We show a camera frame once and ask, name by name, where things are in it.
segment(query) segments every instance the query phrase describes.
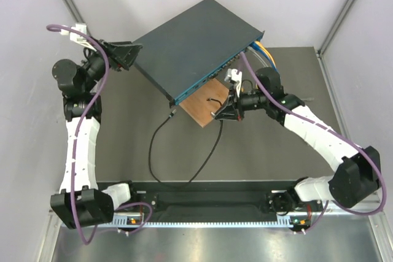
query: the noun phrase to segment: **white connector plug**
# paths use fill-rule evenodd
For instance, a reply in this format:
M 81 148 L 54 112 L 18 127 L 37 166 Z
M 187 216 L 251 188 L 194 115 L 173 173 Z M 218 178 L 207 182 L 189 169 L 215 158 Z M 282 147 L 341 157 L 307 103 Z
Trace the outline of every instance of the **white connector plug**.
M 81 33 L 84 33 L 87 35 L 87 25 L 83 24 L 83 23 L 76 23 L 75 27 L 71 27 L 71 29 L 74 29 L 76 31 L 79 31 Z M 86 38 L 82 37 L 81 35 L 78 35 L 76 33 L 73 32 L 69 32 L 67 30 L 60 30 L 60 34 L 62 36 L 68 36 L 69 35 L 69 40 L 78 43 L 79 45 L 83 46 L 83 47 L 87 47 L 91 50 L 96 51 L 96 48 L 94 48 L 94 46 L 92 46 L 89 42 L 87 42 Z

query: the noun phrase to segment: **gray floor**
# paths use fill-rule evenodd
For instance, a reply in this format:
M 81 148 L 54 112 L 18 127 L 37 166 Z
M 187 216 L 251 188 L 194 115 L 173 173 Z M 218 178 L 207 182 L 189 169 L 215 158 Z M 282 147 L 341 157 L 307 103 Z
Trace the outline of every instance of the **gray floor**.
M 270 52 L 286 91 L 300 98 L 314 97 L 307 105 L 338 130 L 314 49 L 271 48 Z M 249 60 L 253 67 L 259 67 L 252 56 Z M 168 101 L 135 68 L 111 72 L 102 99 L 97 179 L 152 180 L 147 168 L 149 142 L 170 113 Z M 219 122 L 201 128 L 178 108 L 176 116 L 156 136 L 152 154 L 156 174 L 162 180 L 191 178 L 210 152 L 218 130 Z M 312 148 L 260 110 L 246 113 L 242 122 L 224 122 L 216 152 L 197 180 L 289 180 L 331 173 Z

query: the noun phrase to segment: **black bracket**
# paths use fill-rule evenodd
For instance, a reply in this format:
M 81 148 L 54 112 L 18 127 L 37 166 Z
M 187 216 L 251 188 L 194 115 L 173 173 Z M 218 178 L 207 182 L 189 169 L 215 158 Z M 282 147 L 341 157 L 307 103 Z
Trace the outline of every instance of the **black bracket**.
M 215 112 L 214 119 L 241 121 L 243 118 L 244 112 L 239 103 L 239 98 L 236 95 L 236 89 L 231 86 L 228 92 L 227 99 Z
M 120 68 L 129 70 L 135 62 L 139 51 L 142 49 L 141 44 L 133 44 L 131 41 L 120 42 L 106 42 L 103 40 L 96 40 L 105 50 L 109 57 L 109 64 L 115 71 Z
M 75 192 L 76 209 L 81 227 L 109 223 L 113 219 L 112 198 L 102 191 L 89 189 Z M 71 194 L 62 192 L 50 197 L 50 207 L 69 229 L 76 228 L 71 211 Z
M 363 151 L 381 171 L 378 151 L 369 146 Z M 344 157 L 331 181 L 329 190 L 335 201 L 345 208 L 351 208 L 374 193 L 381 186 L 378 176 L 367 160 L 360 154 Z

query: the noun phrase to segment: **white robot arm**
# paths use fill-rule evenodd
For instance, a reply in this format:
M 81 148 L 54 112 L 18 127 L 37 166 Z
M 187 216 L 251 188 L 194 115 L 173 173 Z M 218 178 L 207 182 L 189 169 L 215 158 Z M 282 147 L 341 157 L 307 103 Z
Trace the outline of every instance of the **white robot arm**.
M 86 26 L 77 24 L 73 30 L 86 34 Z M 83 45 L 86 60 L 81 65 L 71 60 L 59 60 L 52 69 L 58 88 L 63 94 L 64 116 L 68 130 L 68 150 L 64 178 L 58 194 L 52 195 L 50 205 L 68 228 L 76 228 L 72 211 L 74 190 L 77 219 L 81 227 L 111 222 L 114 211 L 131 198 L 130 184 L 118 183 L 100 191 L 95 176 L 96 138 L 101 122 L 101 99 L 98 96 L 91 108 L 94 89 L 105 73 L 103 57 L 82 37 L 71 33 L 70 39 Z M 95 40 L 108 56 L 109 66 L 115 71 L 129 70 L 141 45 L 131 42 Z M 83 112 L 87 112 L 77 133 Z M 75 173 L 71 175 L 72 164 Z
M 270 118 L 300 136 L 315 149 L 334 172 L 334 175 L 316 179 L 305 177 L 288 188 L 293 209 L 300 207 L 302 202 L 314 200 L 336 201 L 343 207 L 351 208 L 380 187 L 379 178 L 366 159 L 353 146 L 335 136 L 334 130 L 318 119 L 303 101 L 292 94 L 286 94 L 280 76 L 274 69 L 265 67 L 255 72 L 255 75 L 271 96 L 291 110 L 292 114 L 277 108 L 259 89 L 238 95 L 235 85 L 238 86 L 241 81 L 229 75 L 232 71 L 237 70 L 229 69 L 227 77 L 234 86 L 230 88 L 222 107 L 212 114 L 216 120 L 240 121 L 244 118 L 245 111 L 265 109 Z M 373 147 L 362 150 L 380 171 L 378 151 Z

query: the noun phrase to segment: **wooden block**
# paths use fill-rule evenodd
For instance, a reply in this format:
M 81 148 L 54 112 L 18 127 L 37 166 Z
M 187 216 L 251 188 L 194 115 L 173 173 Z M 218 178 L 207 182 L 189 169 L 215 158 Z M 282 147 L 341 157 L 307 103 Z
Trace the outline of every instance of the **wooden block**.
M 228 97 L 228 88 L 217 79 L 212 79 L 191 94 L 180 103 L 180 106 L 201 126 L 205 127 L 213 121 L 211 112 L 220 108 L 215 101 L 207 101 L 208 98 L 218 99 L 223 103 Z

